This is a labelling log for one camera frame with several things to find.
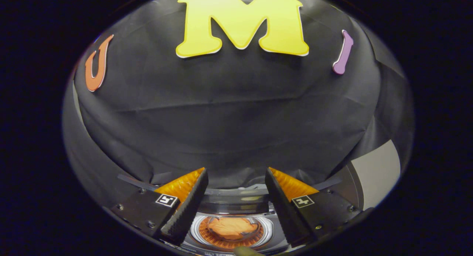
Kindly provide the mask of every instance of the wrinkled black fabric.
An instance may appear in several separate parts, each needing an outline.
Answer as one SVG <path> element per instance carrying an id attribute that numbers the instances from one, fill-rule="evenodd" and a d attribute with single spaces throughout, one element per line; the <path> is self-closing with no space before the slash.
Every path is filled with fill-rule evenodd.
<path id="1" fill-rule="evenodd" d="M 405 79 L 382 68 L 377 59 L 386 51 L 373 49 L 375 37 L 351 17 L 322 0 L 299 1 L 310 48 L 304 57 L 261 49 L 265 22 L 244 50 L 213 22 L 220 51 L 181 59 L 175 49 L 184 39 L 186 5 L 177 0 L 149 2 L 104 31 L 74 80 L 84 125 L 114 166 L 94 181 L 110 184 L 113 172 L 126 172 L 153 182 L 156 174 L 176 178 L 206 167 L 208 187 L 236 188 L 264 183 L 266 168 L 274 167 L 314 185 L 389 139 L 405 159 L 410 136 L 402 132 L 411 125 L 400 121 L 410 120 L 405 110 L 412 105 L 402 92 Z M 342 29 L 354 45 L 345 74 L 337 75 L 331 66 Z M 105 81 L 91 93 L 84 63 L 110 34 Z"/>

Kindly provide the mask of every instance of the letter m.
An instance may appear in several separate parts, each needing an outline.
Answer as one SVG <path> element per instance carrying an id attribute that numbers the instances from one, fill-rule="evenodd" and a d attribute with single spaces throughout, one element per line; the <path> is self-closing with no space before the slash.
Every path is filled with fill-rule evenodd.
<path id="1" fill-rule="evenodd" d="M 220 50 L 222 40 L 212 36 L 211 18 L 238 49 L 245 49 L 264 20 L 267 32 L 259 40 L 265 51 L 305 56 L 298 0 L 178 0 L 186 3 L 184 42 L 176 47 L 181 58 L 212 54 Z"/>

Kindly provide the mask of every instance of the gray panel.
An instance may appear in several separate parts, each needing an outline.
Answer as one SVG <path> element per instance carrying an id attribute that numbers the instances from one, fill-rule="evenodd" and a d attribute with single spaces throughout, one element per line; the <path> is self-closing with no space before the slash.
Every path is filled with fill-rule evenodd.
<path id="1" fill-rule="evenodd" d="M 401 174 L 399 156 L 391 140 L 351 163 L 363 189 L 363 209 L 377 206 L 392 190 Z"/>

